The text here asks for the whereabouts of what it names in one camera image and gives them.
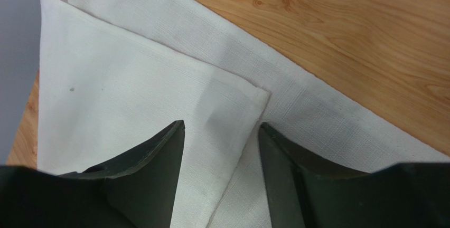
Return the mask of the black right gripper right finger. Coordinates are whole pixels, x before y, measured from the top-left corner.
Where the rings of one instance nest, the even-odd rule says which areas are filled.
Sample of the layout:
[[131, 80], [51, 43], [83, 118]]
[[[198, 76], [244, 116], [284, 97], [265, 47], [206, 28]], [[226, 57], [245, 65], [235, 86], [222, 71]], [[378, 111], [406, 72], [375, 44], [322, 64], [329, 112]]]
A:
[[273, 227], [449, 227], [449, 163], [351, 169], [267, 123], [259, 153]]

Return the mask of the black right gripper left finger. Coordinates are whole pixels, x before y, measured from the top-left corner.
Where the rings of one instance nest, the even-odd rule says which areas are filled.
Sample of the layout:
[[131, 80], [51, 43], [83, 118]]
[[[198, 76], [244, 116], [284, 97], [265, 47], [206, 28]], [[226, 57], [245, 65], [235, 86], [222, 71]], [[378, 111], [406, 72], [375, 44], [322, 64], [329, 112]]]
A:
[[84, 172], [52, 175], [1, 167], [1, 227], [169, 227], [185, 125]]

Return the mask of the white cloth napkin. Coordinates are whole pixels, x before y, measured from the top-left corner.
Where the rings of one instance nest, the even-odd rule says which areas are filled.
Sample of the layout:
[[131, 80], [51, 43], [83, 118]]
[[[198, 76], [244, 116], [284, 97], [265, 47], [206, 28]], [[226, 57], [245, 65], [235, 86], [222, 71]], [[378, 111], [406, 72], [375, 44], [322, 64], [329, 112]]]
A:
[[263, 121], [364, 172], [449, 161], [194, 0], [40, 1], [38, 169], [84, 171], [184, 120], [171, 227], [271, 227]]

